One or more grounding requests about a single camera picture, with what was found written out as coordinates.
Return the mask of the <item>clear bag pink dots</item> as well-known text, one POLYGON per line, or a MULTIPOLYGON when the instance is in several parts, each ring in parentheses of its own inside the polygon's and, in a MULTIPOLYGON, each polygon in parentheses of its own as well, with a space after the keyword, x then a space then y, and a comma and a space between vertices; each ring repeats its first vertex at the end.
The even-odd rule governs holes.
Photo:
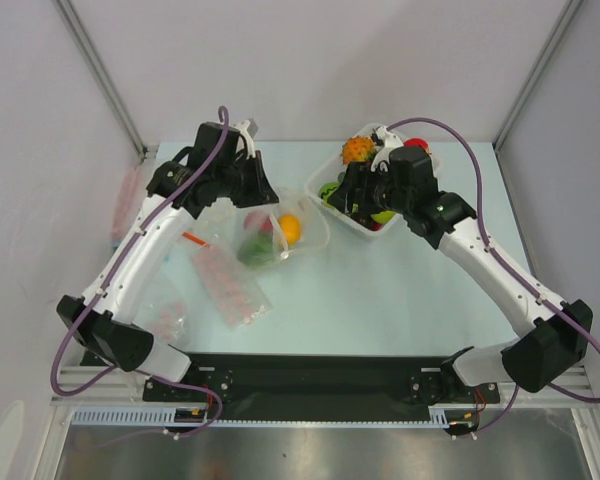
POLYGON ((145 328, 158 339, 177 346, 187 333, 186 313, 182 301, 151 305, 145 310, 145 328))

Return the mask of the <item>red toy apple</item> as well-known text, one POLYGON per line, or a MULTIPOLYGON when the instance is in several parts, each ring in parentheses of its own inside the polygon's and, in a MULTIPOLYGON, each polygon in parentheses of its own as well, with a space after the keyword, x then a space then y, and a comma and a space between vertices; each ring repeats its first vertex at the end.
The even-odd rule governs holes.
POLYGON ((424 139, 421 139, 421 138, 410 138, 404 142, 404 146, 405 147, 420 147, 423 150, 425 150, 426 152, 429 151, 428 143, 424 139))

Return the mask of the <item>orange toy pineapple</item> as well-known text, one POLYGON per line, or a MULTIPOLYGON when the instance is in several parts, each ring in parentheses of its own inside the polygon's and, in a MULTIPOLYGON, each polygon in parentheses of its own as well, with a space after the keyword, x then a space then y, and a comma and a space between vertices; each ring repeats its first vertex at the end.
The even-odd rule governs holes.
POLYGON ((351 137, 342 146, 342 163, 344 165, 349 165, 351 163, 368 163, 374 159, 376 152, 376 146, 370 137, 351 137))

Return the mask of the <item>clear white-dotted zip bag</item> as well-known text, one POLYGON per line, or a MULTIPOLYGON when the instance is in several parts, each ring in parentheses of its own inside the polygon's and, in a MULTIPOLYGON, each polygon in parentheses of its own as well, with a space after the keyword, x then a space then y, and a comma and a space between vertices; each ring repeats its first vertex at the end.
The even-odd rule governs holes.
POLYGON ((256 210, 265 210, 270 214, 273 225, 271 234, 273 235, 275 259, 264 266, 251 269, 273 266, 294 256, 314 252, 326 247, 330 241, 331 235, 327 221, 307 194, 299 190, 281 188, 278 190, 277 195, 279 197, 277 204, 251 207, 237 216, 237 226, 235 227, 233 237, 236 258, 241 243, 251 234, 255 233, 255 231, 243 229, 243 221, 248 213, 256 210), (278 224, 278 218, 285 214, 296 216, 302 225, 301 239, 295 245, 287 244, 278 224))

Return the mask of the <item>clear bag red dots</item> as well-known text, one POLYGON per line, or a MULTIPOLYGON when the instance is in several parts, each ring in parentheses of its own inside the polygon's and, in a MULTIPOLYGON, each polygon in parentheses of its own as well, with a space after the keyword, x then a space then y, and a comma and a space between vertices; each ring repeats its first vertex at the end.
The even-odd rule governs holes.
POLYGON ((269 299, 251 273, 225 248, 201 247, 191 256, 191 262, 229 328, 251 324, 271 310, 269 299))

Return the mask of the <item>aluminium frame post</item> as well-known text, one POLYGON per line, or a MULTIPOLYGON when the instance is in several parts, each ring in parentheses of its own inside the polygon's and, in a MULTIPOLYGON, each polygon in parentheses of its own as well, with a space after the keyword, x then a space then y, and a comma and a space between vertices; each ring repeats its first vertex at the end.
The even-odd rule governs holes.
POLYGON ((74 3, 70 0, 52 0, 51 3, 94 78, 124 137, 138 159, 143 161, 148 147, 142 140, 139 130, 74 3))
POLYGON ((496 154, 505 146, 585 5, 585 0, 565 2, 495 135, 492 146, 496 154))

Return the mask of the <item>green toy bell pepper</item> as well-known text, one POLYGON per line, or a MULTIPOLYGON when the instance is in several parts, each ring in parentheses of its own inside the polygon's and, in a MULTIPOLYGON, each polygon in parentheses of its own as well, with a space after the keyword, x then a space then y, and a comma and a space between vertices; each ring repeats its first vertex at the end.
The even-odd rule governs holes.
POLYGON ((267 232, 255 232, 244 240, 237 252, 237 259, 245 266, 256 268, 275 259, 273 235, 267 232))

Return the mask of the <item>yellow toy lemon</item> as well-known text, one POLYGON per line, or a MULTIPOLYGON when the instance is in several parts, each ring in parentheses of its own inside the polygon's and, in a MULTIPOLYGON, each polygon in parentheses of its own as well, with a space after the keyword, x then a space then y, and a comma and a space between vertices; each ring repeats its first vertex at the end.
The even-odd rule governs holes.
POLYGON ((291 214, 285 214, 278 218, 278 224, 288 245, 295 245, 302 236, 302 225, 299 219, 291 214))

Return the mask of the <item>green toy apple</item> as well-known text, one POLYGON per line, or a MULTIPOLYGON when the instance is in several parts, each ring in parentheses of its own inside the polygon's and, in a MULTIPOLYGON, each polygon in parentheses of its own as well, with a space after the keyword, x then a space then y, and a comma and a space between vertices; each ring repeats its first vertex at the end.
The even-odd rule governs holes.
POLYGON ((372 214, 371 218, 375 223, 384 225, 388 223, 394 217, 394 215, 395 213, 393 211, 382 211, 372 214))

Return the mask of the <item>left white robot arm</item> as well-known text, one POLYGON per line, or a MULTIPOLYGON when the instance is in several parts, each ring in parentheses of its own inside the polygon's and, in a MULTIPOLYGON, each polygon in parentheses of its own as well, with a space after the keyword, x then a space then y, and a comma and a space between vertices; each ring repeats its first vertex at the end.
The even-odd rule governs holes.
POLYGON ((136 219, 98 278, 56 308, 86 350, 114 368, 165 379, 179 400, 198 393, 199 374, 189 369, 187 354, 135 319, 164 257, 205 208, 219 199, 236 208, 278 202, 254 144, 256 131, 253 120, 201 124, 193 145, 155 168, 136 219))

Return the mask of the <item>red toy tomato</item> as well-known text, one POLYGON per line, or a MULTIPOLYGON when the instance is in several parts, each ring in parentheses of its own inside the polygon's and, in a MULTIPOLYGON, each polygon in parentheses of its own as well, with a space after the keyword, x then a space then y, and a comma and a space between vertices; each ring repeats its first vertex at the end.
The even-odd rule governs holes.
POLYGON ((248 213, 243 221, 243 229, 256 233, 271 234, 273 225, 270 214, 265 210, 256 210, 248 213))

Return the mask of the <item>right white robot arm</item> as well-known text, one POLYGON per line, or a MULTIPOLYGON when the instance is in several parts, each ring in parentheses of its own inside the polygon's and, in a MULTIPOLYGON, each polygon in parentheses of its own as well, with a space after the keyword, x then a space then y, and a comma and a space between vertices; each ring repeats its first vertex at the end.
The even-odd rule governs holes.
POLYGON ((376 164, 353 162, 327 199, 341 213, 391 211, 409 229, 461 267, 509 321, 517 337, 491 347, 467 347, 447 358, 443 393, 464 401, 477 385, 512 381, 537 393, 578 363, 593 313, 565 302, 516 263, 503 267, 496 243, 479 229, 476 211, 458 194, 439 188, 432 160, 418 146, 391 150, 376 164))

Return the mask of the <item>right aluminium frame post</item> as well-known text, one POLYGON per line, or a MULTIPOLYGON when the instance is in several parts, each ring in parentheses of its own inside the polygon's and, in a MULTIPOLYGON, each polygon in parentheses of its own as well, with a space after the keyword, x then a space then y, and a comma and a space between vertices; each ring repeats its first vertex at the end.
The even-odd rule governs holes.
POLYGON ((505 146, 585 5, 585 0, 565 2, 495 135, 492 146, 496 154, 505 146))

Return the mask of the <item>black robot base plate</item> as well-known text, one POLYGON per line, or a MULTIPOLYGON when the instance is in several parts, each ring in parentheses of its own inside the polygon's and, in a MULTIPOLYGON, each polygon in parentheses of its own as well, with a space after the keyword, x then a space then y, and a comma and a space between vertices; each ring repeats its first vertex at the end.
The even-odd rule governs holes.
POLYGON ((221 400, 226 421, 406 422, 424 420, 432 407, 463 410, 497 404, 495 383, 463 385, 442 357, 202 354, 183 387, 149 380, 152 403, 201 402, 203 388, 221 400))

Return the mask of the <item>left aluminium frame post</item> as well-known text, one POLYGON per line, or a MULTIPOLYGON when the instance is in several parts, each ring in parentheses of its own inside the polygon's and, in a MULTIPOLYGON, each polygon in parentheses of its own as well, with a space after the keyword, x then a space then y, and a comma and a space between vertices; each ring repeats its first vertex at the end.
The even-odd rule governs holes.
POLYGON ((139 130, 74 3, 70 0, 52 0, 51 3, 94 78, 124 137, 138 159, 143 161, 148 147, 142 140, 139 130))

